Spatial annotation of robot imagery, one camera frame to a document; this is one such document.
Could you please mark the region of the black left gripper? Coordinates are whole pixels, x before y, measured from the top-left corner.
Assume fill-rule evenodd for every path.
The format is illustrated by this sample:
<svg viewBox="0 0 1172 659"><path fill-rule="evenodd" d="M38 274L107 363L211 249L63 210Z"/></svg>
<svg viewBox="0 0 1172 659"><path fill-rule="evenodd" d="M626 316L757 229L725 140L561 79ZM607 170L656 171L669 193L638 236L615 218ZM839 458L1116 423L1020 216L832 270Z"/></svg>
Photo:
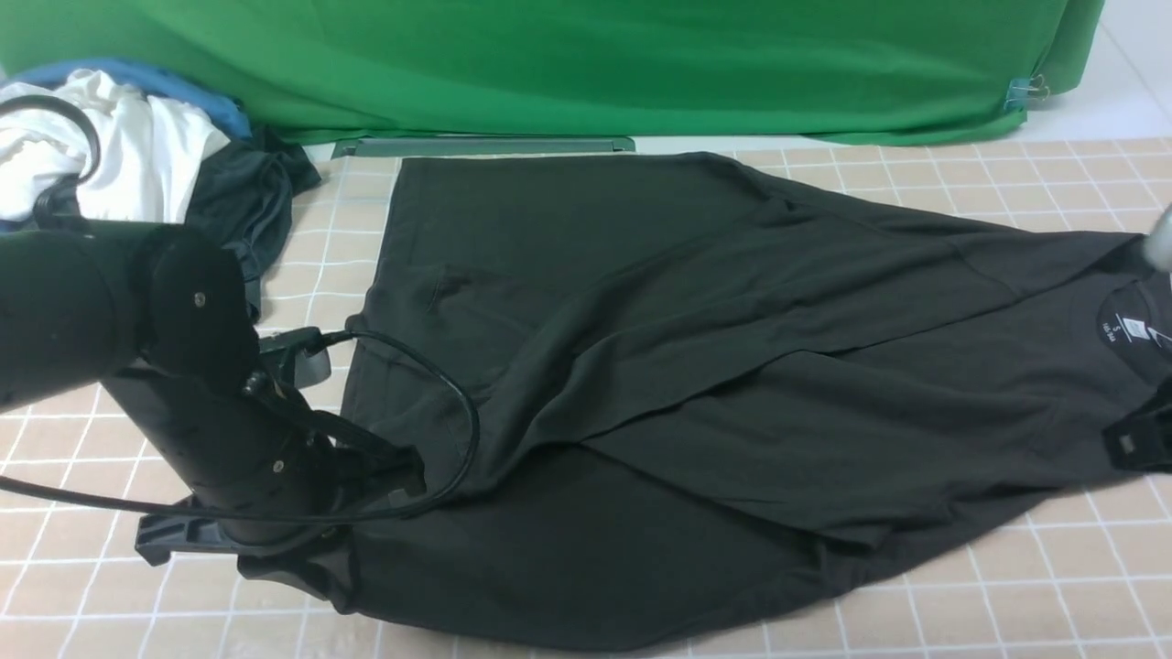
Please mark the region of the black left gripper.
<svg viewBox="0 0 1172 659"><path fill-rule="evenodd" d="M102 387L190 491L178 512L139 518L135 551L151 568L176 553L240 556L243 579L293 587L352 614L354 542L300 544L379 496L425 491L418 451L383 439L364 451L336 448L253 398L219 396L154 371L122 371Z"/></svg>

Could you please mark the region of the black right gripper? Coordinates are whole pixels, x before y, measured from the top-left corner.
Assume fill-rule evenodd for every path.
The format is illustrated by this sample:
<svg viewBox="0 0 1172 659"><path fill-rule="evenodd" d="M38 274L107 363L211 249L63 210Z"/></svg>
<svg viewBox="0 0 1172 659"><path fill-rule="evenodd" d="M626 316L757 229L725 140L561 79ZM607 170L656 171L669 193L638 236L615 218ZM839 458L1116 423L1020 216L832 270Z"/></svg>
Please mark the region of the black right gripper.
<svg viewBox="0 0 1172 659"><path fill-rule="evenodd" d="M1115 469L1171 473L1171 383L1161 383L1145 405L1109 426L1102 443Z"/></svg>

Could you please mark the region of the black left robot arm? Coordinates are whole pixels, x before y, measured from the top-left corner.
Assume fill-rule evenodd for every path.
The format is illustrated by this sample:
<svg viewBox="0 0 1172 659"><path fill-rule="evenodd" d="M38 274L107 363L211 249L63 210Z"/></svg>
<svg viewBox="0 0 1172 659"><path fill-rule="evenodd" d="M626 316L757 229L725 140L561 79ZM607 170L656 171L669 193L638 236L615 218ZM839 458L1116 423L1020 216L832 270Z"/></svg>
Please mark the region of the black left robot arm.
<svg viewBox="0 0 1172 659"><path fill-rule="evenodd" d="M4 410L100 383L179 475L173 505L4 478L4 491L138 512L150 566L232 555L239 573L357 610L357 509L422 463L311 409L284 349L263 354L234 254L192 229L81 220L4 236Z"/></svg>

